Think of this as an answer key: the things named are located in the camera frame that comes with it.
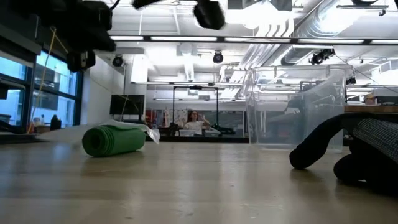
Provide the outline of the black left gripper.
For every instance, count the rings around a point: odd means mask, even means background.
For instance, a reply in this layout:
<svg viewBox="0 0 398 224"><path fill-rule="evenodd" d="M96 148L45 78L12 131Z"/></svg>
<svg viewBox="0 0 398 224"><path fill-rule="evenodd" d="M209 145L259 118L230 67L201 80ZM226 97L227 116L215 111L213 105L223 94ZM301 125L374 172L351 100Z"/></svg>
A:
<svg viewBox="0 0 398 224"><path fill-rule="evenodd" d="M55 27L70 49L67 67L80 72L95 65L95 50L113 52L114 40L108 34L112 28L114 7L103 1L66 0L68 6L57 13Z"/></svg>

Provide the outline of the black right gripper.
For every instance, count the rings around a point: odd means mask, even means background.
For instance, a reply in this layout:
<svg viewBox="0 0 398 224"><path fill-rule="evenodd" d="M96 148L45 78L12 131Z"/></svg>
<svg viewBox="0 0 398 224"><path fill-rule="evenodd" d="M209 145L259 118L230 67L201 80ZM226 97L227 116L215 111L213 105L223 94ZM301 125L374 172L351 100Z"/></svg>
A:
<svg viewBox="0 0 398 224"><path fill-rule="evenodd" d="M225 16L218 1L197 0L193 14L202 28L220 30L225 25Z"/></svg>

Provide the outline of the green elastic bandage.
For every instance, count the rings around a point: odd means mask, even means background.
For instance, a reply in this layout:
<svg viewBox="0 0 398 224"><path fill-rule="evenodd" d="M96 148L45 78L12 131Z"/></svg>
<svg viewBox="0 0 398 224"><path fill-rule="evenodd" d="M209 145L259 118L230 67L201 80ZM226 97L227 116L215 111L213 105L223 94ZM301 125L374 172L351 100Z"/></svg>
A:
<svg viewBox="0 0 398 224"><path fill-rule="evenodd" d="M138 151L145 141L146 134L139 128L101 125L85 132L82 146L91 157L109 157Z"/></svg>

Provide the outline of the clear plastic bag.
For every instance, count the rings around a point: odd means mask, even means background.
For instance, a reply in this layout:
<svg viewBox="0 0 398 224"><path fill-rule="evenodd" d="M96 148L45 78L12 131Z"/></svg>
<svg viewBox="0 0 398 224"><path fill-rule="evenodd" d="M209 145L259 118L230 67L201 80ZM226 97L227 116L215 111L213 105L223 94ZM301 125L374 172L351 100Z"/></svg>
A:
<svg viewBox="0 0 398 224"><path fill-rule="evenodd" d="M159 144L160 141L160 134L158 130L153 130L144 124L125 123L115 120L108 120L98 124L82 124L78 126L71 126L64 129L58 129L42 134L37 134L35 138L42 141L65 142L69 144L74 144L83 139L83 135L87 132L87 130L104 125L111 126L120 130L137 128L143 132L146 132L156 144Z"/></svg>

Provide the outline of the clear plastic container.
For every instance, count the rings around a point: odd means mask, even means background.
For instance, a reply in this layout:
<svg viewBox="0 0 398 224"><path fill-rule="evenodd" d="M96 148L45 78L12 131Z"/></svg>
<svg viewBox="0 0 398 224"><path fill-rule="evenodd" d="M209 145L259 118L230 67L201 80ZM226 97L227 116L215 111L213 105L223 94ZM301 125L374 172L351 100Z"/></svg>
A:
<svg viewBox="0 0 398 224"><path fill-rule="evenodd" d="M344 112L350 65L258 67L246 72L249 142L291 150L319 124Z"/></svg>

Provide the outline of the black grey work glove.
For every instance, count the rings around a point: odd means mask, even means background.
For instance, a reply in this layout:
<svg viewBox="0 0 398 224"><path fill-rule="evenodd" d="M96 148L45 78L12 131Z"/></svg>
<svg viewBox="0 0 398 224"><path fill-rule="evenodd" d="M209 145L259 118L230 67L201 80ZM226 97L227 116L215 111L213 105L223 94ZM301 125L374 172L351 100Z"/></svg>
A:
<svg viewBox="0 0 398 224"><path fill-rule="evenodd" d="M347 185L398 197L398 118L374 113L334 116L319 124L290 153L292 167L310 167L323 157L331 139L343 129L353 140L349 154L333 167L336 178Z"/></svg>

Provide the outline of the black overhead light bar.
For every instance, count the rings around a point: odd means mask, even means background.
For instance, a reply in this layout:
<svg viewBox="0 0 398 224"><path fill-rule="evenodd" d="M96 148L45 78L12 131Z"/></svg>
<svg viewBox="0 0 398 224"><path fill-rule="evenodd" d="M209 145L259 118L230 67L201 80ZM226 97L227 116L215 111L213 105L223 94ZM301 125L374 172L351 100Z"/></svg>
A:
<svg viewBox="0 0 398 224"><path fill-rule="evenodd" d="M398 39L308 39L294 37L224 37L224 36L161 36L114 35L116 42L203 42L233 44L292 44L292 45L398 45Z"/></svg>

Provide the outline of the black monitor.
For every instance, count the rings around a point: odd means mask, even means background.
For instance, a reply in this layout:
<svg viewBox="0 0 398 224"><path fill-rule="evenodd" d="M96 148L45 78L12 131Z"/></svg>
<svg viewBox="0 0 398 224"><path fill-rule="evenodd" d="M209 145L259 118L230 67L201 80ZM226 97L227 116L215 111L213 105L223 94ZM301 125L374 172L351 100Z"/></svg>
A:
<svg viewBox="0 0 398 224"><path fill-rule="evenodd" d="M144 95L112 95L110 115L142 115L144 112Z"/></svg>

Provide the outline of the dark bottle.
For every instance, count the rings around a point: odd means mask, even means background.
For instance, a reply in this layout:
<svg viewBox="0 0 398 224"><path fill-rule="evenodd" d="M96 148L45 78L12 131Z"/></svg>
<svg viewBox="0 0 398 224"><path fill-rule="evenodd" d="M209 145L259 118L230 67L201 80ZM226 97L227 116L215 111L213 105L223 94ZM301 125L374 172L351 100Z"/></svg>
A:
<svg viewBox="0 0 398 224"><path fill-rule="evenodd" d="M58 118L57 115L53 115L51 121L50 121L50 130L58 130L62 127L62 121Z"/></svg>

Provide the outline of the black window frame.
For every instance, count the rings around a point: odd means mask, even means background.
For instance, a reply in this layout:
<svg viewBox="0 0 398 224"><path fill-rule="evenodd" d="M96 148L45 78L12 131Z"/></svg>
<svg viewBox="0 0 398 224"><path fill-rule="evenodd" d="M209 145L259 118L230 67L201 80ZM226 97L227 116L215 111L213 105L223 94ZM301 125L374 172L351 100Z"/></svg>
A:
<svg viewBox="0 0 398 224"><path fill-rule="evenodd" d="M29 64L0 52L0 119L28 129L34 119L50 125L53 115L62 127L80 124L83 74L73 73L66 61L42 51Z"/></svg>

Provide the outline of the black background rig frame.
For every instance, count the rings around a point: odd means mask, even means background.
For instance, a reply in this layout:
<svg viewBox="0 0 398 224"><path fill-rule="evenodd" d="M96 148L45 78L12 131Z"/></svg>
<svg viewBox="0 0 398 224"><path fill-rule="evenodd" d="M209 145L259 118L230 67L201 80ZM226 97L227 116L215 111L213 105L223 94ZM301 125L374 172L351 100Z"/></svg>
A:
<svg viewBox="0 0 398 224"><path fill-rule="evenodd" d="M189 86L173 86L172 91L172 122L175 119L175 91L178 88L185 88L190 90L202 90L202 89L213 89L216 91L216 124L219 123L219 88L215 86L201 86L201 85L189 85Z"/></svg>

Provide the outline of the silver ventilation duct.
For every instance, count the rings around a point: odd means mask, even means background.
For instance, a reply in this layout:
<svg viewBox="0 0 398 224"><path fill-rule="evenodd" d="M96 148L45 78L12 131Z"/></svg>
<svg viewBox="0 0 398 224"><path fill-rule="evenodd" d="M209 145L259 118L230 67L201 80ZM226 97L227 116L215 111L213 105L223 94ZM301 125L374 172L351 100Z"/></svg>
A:
<svg viewBox="0 0 398 224"><path fill-rule="evenodd" d="M353 24L345 19L346 13L338 9L340 0L323 0L303 22L295 28L292 37L329 38L336 37Z"/></svg>

